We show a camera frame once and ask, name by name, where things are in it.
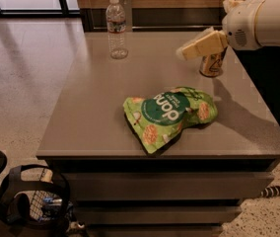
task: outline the clear plastic bottle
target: clear plastic bottle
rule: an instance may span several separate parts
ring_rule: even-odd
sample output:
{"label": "clear plastic bottle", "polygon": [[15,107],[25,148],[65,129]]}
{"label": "clear plastic bottle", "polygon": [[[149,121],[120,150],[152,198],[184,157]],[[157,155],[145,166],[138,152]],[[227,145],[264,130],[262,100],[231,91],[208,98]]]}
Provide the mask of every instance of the clear plastic bottle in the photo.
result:
{"label": "clear plastic bottle", "polygon": [[128,55],[125,46],[126,16],[119,0],[109,0],[106,10],[107,31],[110,56],[123,59]]}

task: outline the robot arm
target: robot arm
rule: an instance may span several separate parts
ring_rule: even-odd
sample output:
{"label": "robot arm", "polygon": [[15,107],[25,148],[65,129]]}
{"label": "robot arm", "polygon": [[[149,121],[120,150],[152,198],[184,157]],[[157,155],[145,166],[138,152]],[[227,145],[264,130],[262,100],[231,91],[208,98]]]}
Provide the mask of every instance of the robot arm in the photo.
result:
{"label": "robot arm", "polygon": [[245,0],[236,1],[233,8],[227,9],[227,3],[224,6],[223,31],[204,31],[177,50],[179,58],[219,53],[227,45],[236,50],[280,46],[280,0]]}

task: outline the speckled floor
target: speckled floor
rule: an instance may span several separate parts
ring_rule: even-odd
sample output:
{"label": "speckled floor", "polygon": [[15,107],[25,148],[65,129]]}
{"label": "speckled floor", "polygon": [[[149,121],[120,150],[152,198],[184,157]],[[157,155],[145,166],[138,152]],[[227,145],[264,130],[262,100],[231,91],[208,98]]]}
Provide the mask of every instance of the speckled floor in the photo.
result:
{"label": "speckled floor", "polygon": [[[35,152],[83,38],[79,19],[0,19],[0,150],[8,170]],[[280,185],[280,165],[273,185]],[[280,237],[280,197],[248,199],[220,237]]]}

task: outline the gray drawer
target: gray drawer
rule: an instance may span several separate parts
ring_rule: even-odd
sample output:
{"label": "gray drawer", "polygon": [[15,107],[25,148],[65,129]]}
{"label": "gray drawer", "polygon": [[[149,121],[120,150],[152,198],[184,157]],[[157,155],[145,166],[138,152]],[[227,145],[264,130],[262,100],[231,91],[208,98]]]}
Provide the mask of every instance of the gray drawer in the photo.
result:
{"label": "gray drawer", "polygon": [[240,213],[237,206],[84,207],[75,215],[89,225],[222,224]]}
{"label": "gray drawer", "polygon": [[97,227],[88,228],[90,237],[217,237],[219,226]]}
{"label": "gray drawer", "polygon": [[256,198],[273,180],[266,172],[65,174],[75,200]]}

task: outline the green chip bag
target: green chip bag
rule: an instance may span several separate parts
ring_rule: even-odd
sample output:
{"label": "green chip bag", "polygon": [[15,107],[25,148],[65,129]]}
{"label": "green chip bag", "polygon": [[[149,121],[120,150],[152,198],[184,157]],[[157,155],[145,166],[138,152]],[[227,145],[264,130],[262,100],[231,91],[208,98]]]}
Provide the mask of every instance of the green chip bag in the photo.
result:
{"label": "green chip bag", "polygon": [[212,121],[218,114],[212,98],[199,90],[177,87],[153,99],[127,98],[126,117],[149,154],[187,127]]}

